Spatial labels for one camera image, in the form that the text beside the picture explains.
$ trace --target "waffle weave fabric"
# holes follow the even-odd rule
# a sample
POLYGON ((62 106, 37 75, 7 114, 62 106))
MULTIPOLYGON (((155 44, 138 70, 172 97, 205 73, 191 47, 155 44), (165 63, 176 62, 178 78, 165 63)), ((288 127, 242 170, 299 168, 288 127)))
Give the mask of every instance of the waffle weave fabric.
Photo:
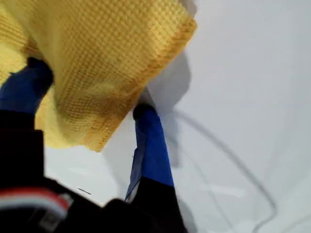
POLYGON ((46 61, 46 145, 100 151, 195 29, 178 0, 0 0, 0 83, 29 56, 46 61))

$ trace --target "yellow towel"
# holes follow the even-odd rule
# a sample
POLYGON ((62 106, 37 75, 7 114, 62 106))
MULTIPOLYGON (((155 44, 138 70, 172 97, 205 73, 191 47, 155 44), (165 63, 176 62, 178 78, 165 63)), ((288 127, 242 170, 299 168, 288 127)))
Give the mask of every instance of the yellow towel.
POLYGON ((36 127, 48 146, 100 151, 195 29, 178 0, 0 0, 0 82, 44 59, 54 85, 36 127))

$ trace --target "white stripe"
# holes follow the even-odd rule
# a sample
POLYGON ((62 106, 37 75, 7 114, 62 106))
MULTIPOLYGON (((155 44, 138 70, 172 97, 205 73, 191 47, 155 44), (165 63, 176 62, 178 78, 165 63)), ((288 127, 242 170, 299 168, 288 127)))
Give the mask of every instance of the white stripe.
POLYGON ((43 197, 6 197, 0 199, 0 211, 21 207, 47 209, 57 214, 60 218, 65 218, 67 215, 67 210, 60 204, 43 197))

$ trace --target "white surface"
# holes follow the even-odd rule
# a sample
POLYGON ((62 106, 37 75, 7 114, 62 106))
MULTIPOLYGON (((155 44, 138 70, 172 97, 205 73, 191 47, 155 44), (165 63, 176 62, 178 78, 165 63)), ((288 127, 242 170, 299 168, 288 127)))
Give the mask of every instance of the white surface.
MULTIPOLYGON (((309 232, 311 2, 194 3, 198 31, 149 84, 186 225, 309 232)), ((47 148, 46 174, 101 205, 124 197, 136 146, 130 114, 102 153, 47 148)))

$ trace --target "red stripe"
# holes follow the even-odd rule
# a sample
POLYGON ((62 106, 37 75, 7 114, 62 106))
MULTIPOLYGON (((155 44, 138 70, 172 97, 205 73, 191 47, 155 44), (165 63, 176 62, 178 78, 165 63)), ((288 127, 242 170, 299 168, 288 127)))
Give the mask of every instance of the red stripe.
POLYGON ((4 197, 22 197, 22 196, 41 196, 57 202, 64 209, 68 209, 68 203, 58 194, 46 189, 46 188, 35 188, 35 187, 26 187, 26 188, 12 188, 0 191, 0 199, 4 197))

